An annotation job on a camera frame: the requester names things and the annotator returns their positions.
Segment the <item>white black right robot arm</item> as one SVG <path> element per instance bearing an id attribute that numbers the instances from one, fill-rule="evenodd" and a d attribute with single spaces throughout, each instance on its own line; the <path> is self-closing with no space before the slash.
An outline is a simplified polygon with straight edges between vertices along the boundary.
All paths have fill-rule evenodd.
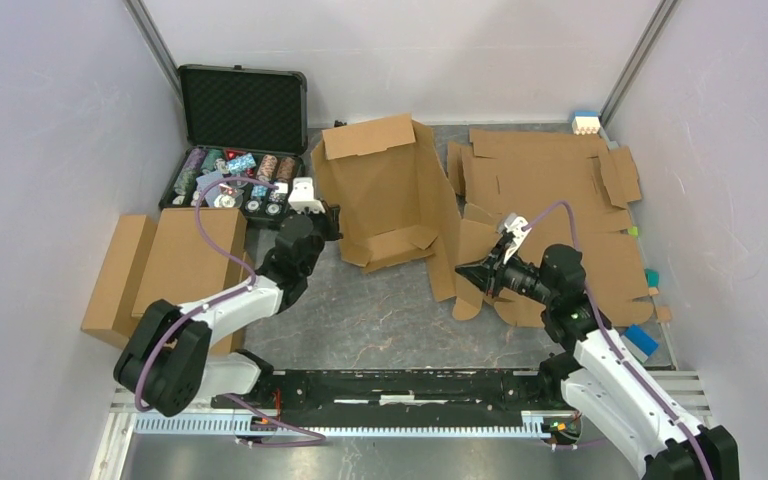
<path id="1" fill-rule="evenodd" d="M 511 291 L 543 305 L 545 330 L 564 351 L 540 364 L 540 400 L 583 413 L 640 478 L 739 478 L 733 435 L 705 426 L 674 400 L 593 306 L 578 250 L 551 245 L 534 265 L 507 257 L 497 244 L 483 260 L 455 271 L 491 297 Z"/>

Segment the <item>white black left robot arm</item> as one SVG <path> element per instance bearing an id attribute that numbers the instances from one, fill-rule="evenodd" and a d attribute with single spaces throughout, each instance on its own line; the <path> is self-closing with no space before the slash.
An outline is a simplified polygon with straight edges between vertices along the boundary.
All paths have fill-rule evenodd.
<path id="1" fill-rule="evenodd" d="M 281 223 L 262 264 L 244 267 L 249 276 L 241 284 L 190 304 L 151 303 L 113 370 L 136 409 L 179 414 L 202 387 L 217 340 L 293 306 L 326 243 L 342 239 L 340 214 L 323 201 L 303 206 Z"/>

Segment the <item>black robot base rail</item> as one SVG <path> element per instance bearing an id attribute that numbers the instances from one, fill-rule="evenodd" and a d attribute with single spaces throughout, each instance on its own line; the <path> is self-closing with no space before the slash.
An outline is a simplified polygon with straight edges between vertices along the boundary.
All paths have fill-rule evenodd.
<path id="1" fill-rule="evenodd" d="M 298 427 L 514 427 L 524 412 L 546 424 L 582 415 L 534 370 L 283 370 L 243 395 Z"/>

